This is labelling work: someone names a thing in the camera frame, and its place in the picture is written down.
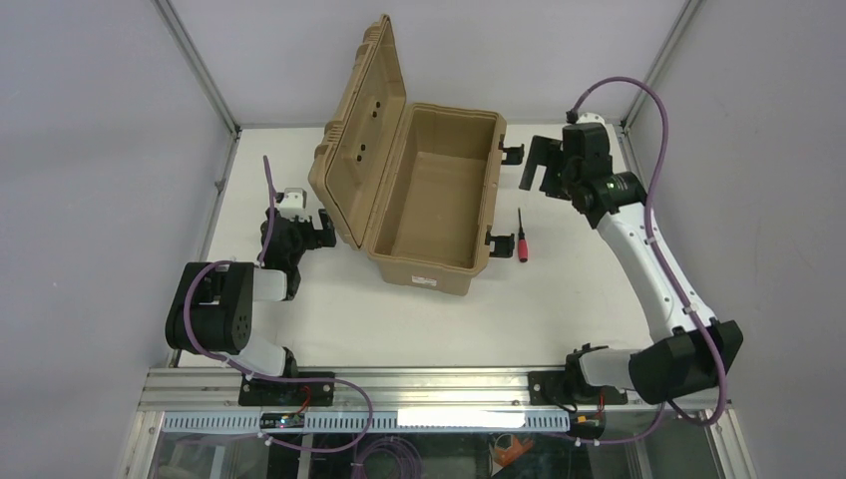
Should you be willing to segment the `red handled screwdriver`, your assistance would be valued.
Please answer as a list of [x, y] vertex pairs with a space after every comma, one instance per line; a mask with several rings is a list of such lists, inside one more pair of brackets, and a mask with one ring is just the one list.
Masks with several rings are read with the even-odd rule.
[[521, 263], [525, 263], [529, 259], [528, 242], [523, 226], [522, 211], [518, 209], [518, 241], [517, 241], [518, 259]]

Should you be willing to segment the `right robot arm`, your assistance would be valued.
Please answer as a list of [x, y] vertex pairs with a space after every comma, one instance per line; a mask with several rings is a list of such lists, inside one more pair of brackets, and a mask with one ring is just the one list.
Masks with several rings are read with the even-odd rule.
[[591, 404], [626, 389], [661, 404], [722, 390], [743, 334], [701, 303], [671, 253], [656, 251], [662, 236], [646, 208], [646, 189], [636, 174], [615, 172], [606, 127], [570, 124], [559, 139], [534, 136], [521, 189], [531, 188], [538, 168], [544, 170], [541, 192], [570, 202], [613, 251], [652, 340], [642, 350], [585, 344], [567, 356], [563, 370], [541, 379], [541, 391], [552, 402]]

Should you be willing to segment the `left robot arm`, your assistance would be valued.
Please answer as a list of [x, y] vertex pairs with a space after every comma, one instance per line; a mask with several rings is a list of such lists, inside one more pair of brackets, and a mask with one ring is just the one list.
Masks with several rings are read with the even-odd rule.
[[217, 359], [249, 377], [296, 378], [293, 352], [255, 333], [252, 313], [257, 302], [293, 300], [305, 253], [336, 246], [327, 211], [320, 209], [318, 217], [318, 228], [311, 216], [275, 213], [265, 221], [260, 232], [270, 240], [259, 253], [261, 265], [235, 260], [187, 263], [166, 319], [169, 347]]

